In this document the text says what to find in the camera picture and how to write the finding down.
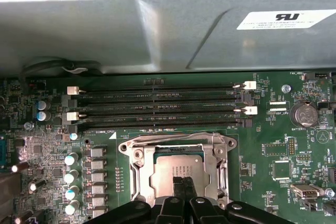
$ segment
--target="ul logo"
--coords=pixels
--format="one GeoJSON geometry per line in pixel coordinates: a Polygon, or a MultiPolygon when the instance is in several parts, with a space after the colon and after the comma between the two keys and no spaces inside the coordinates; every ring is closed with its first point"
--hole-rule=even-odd
{"type": "Polygon", "coordinates": [[[279,20],[297,20],[300,14],[294,13],[294,14],[278,14],[276,16],[277,21],[279,20]]]}

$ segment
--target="motherboard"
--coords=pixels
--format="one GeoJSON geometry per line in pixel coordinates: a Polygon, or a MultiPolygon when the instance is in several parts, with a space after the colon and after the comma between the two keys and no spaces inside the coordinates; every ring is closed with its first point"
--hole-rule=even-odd
{"type": "Polygon", "coordinates": [[[0,173],[16,223],[84,223],[154,204],[174,176],[197,195],[294,223],[335,223],[333,76],[272,71],[0,83],[0,173]]]}

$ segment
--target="green circuit board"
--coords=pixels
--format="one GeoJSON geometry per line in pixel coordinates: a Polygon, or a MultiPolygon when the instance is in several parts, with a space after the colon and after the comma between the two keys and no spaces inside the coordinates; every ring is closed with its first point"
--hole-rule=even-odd
{"type": "MultiPolygon", "coordinates": [[[[3,107],[9,118],[9,127],[0,133],[7,148],[6,165],[2,171],[16,164],[19,158],[33,164],[22,172],[23,191],[15,199],[16,212],[45,209],[47,223],[83,223],[92,218],[90,204],[86,200],[89,192],[86,191],[85,163],[89,158],[84,153],[93,146],[106,147],[106,205],[108,209],[113,209],[131,198],[129,157],[118,152],[120,143],[139,135],[218,132],[238,143],[228,153],[230,199],[244,201],[295,223],[335,223],[336,217],[322,209],[324,202],[336,200],[335,197],[319,197],[316,211],[310,211],[290,187],[291,184],[304,183],[336,191],[336,184],[330,181],[328,175],[328,168],[336,167],[334,114],[332,110],[317,109],[318,102],[333,100],[333,82],[329,73],[311,75],[312,72],[304,71],[272,71],[31,79],[32,92],[29,95],[22,94],[17,80],[3,80],[0,97],[4,98],[3,107]],[[244,81],[257,83],[251,95],[258,114],[251,118],[252,125],[249,127],[225,123],[155,127],[113,127],[112,124],[111,127],[81,130],[77,139],[70,140],[60,122],[64,112],[62,95],[67,94],[68,86],[90,91],[155,85],[211,86],[244,81]],[[288,93],[281,89],[285,84],[291,87],[288,93]],[[36,120],[36,104],[41,100],[51,104],[49,121],[36,120]],[[301,102],[316,105],[318,121],[311,127],[293,123],[291,109],[301,102]],[[34,128],[24,129],[26,122],[31,122],[34,128]],[[15,147],[17,139],[25,140],[24,148],[15,147]],[[80,158],[78,164],[69,167],[64,164],[64,158],[72,152],[79,153],[80,158]],[[81,207],[74,215],[67,216],[64,208],[69,201],[64,193],[69,185],[64,182],[64,175],[72,169],[80,174],[71,186],[81,188],[77,197],[81,207]],[[46,179],[47,185],[43,190],[29,194],[28,183],[39,178],[46,179]]],[[[204,92],[202,96],[207,95],[211,96],[211,93],[204,92]]],[[[220,113],[214,114],[214,120],[221,117],[218,116],[220,113]]],[[[189,117],[194,120],[199,115],[191,114],[189,117]]]]}

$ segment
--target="usb port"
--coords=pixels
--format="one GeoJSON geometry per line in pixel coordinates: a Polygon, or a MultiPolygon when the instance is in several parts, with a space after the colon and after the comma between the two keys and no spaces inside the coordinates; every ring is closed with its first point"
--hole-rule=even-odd
{"type": "Polygon", "coordinates": [[[319,191],[307,184],[292,184],[292,191],[302,199],[316,199],[320,196],[319,191]]]}

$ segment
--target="cpu socket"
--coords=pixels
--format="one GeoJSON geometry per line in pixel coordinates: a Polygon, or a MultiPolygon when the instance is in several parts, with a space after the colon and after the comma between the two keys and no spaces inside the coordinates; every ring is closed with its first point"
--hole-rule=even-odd
{"type": "Polygon", "coordinates": [[[119,145],[129,156],[131,200],[172,196],[173,177],[191,177],[198,196],[229,203],[227,152],[237,141],[218,133],[142,135],[119,145]]]}

